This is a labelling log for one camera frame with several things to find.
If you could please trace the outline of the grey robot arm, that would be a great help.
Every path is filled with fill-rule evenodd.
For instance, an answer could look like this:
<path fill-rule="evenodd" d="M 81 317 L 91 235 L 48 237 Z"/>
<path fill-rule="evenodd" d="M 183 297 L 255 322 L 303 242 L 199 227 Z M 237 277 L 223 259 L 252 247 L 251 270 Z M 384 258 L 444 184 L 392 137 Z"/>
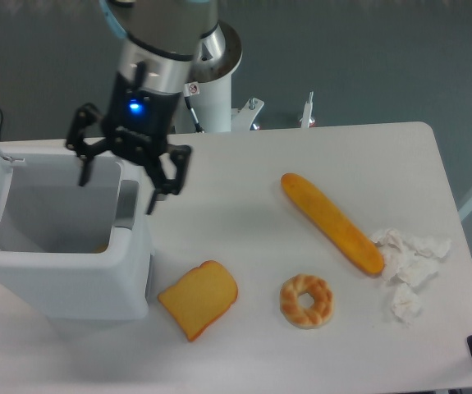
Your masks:
<path fill-rule="evenodd" d="M 147 211 L 161 195 L 179 195 L 192 149 L 167 141 L 199 42 L 210 28 L 210 1 L 107 1 L 126 32 L 106 113 L 76 109 L 65 146 L 82 163 L 79 184 L 107 151 L 141 166 L 154 185 Z"/>

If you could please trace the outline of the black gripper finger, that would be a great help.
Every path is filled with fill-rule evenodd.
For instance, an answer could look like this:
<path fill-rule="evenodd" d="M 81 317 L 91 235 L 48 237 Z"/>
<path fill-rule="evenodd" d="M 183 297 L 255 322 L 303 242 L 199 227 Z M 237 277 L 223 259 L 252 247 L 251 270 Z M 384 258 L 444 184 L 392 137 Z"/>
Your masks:
<path fill-rule="evenodd" d="M 159 157 L 150 159 L 144 165 L 145 172 L 154 186 L 154 191 L 147 206 L 147 214 L 153 213 L 159 197 L 179 195 L 186 183 L 192 148 L 185 144 L 169 144 L 166 153 L 175 167 L 175 176 L 173 178 L 167 177 Z"/>
<path fill-rule="evenodd" d="M 85 186 L 91 178 L 94 158 L 111 150 L 106 138 L 94 144 L 85 142 L 86 130 L 103 120 L 103 114 L 92 103 L 85 103 L 77 108 L 66 136 L 65 147 L 74 152 L 81 163 L 79 186 Z"/>

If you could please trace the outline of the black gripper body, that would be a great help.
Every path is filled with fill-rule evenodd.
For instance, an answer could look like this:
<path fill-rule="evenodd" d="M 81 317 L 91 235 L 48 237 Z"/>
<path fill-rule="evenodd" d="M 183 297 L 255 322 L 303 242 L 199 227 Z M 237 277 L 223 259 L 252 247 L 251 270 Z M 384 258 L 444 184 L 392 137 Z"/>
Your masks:
<path fill-rule="evenodd" d="M 150 90 L 144 86 L 148 76 L 146 62 L 135 64 L 131 78 L 116 75 L 100 128 L 107 150 L 141 167 L 158 167 L 180 95 Z"/>

